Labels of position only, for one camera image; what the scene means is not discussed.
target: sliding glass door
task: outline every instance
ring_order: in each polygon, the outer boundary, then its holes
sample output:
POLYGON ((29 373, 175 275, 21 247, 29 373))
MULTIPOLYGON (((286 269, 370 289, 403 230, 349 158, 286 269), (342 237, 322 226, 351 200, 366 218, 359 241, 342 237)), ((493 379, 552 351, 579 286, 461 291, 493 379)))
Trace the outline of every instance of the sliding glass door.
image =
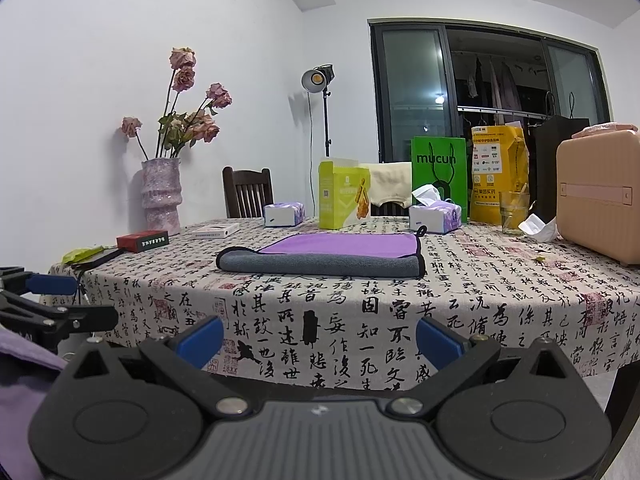
POLYGON ((543 40, 546 62, 556 98, 556 113, 569 118, 588 118, 593 124, 609 121, 604 84, 593 52, 577 46, 543 40))
POLYGON ((388 24, 372 35, 380 161, 411 160, 417 136, 452 136, 456 97, 443 26, 388 24))

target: table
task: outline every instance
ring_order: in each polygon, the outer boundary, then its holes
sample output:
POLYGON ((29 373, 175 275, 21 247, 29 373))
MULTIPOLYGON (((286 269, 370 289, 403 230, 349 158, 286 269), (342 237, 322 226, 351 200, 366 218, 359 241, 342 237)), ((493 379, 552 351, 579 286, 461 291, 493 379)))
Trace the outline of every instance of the table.
MULTIPOLYGON (((223 349, 207 366, 217 374, 317 387, 408 389, 434 373, 417 355, 415 325, 434 316, 465 336, 487 334, 504 346, 554 338, 584 376, 638 360, 640 272, 568 242, 532 244, 500 229, 468 224, 421 238, 421 280, 248 275, 222 272, 228 246, 261 248, 293 233, 243 219, 223 240, 185 234, 170 245, 123 254, 82 278, 92 303, 120 314, 105 336, 133 346, 174 335, 219 315, 223 349)), ((406 232, 404 218, 378 217, 350 232, 406 232)), ((70 274, 62 264, 51 272, 70 274)), ((71 298, 46 298, 66 304, 71 298)))

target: chair backrest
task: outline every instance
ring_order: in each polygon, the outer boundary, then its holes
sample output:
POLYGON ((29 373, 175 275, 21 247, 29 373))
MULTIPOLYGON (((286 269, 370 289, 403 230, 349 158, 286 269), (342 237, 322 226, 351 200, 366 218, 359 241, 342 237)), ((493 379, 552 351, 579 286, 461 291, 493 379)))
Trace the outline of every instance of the chair backrest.
POLYGON ((226 216, 228 218, 257 218, 267 204, 273 204, 271 173, 267 168, 261 172, 234 171, 227 166, 222 170, 225 187, 226 216))
POLYGON ((396 202, 385 202, 382 205, 371 204, 371 216, 409 216, 409 210, 396 202))

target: window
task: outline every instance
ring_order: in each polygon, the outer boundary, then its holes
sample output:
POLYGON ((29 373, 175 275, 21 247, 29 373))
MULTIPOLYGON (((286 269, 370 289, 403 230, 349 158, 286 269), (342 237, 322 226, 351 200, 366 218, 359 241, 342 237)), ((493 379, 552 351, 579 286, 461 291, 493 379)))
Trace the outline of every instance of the window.
POLYGON ((572 112, 591 124, 609 121, 598 59, 588 48, 485 25, 370 28, 380 162, 411 160, 413 137, 470 138, 478 124, 520 120, 526 128, 572 112))

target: studio light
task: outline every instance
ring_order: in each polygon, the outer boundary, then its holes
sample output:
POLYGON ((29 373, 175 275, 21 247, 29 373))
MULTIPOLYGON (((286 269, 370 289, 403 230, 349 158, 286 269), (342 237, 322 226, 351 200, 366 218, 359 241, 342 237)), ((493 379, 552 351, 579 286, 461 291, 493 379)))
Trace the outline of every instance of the studio light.
POLYGON ((331 145, 329 121, 326 112, 326 98, 331 95, 331 92, 327 91, 327 87, 334 77, 333 65, 316 66, 302 75, 302 87, 307 92, 311 94, 322 92, 322 100, 324 101, 324 152, 326 156, 329 156, 329 146, 331 145))

